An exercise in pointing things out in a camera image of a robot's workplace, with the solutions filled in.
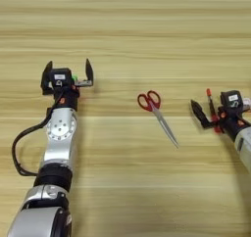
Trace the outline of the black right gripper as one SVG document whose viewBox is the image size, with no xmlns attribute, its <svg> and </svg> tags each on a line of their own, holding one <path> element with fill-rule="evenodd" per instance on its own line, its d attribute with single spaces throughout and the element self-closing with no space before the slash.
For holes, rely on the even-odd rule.
<svg viewBox="0 0 251 237">
<path fill-rule="evenodd" d="M 209 121 L 207 120 L 202 107 L 196 101 L 192 100 L 191 108 L 193 114 L 201 122 L 201 125 L 204 128 L 207 128 L 209 126 Z M 251 123 L 245 120 L 242 116 L 242 114 L 246 111 L 246 107 L 230 108 L 220 106 L 217 110 L 215 110 L 213 107 L 210 107 L 212 118 L 210 121 L 210 126 L 219 128 L 222 133 L 226 133 L 231 140 L 234 140 L 242 129 L 251 126 Z"/>
</svg>

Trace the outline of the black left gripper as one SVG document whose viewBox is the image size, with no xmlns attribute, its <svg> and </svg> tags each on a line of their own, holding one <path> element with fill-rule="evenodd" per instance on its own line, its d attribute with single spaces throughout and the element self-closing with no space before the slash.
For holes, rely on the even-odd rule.
<svg viewBox="0 0 251 237">
<path fill-rule="evenodd" d="M 53 89 L 49 86 L 50 71 L 52 70 L 53 63 L 49 62 L 42 74 L 40 87 L 43 95 L 51 95 Z M 93 85 L 93 69 L 88 59 L 85 62 L 85 73 L 87 80 L 72 81 L 71 84 L 56 86 L 54 88 L 55 108 L 70 108 L 77 110 L 77 100 L 80 96 L 79 89 L 81 87 L 91 87 Z"/>
</svg>

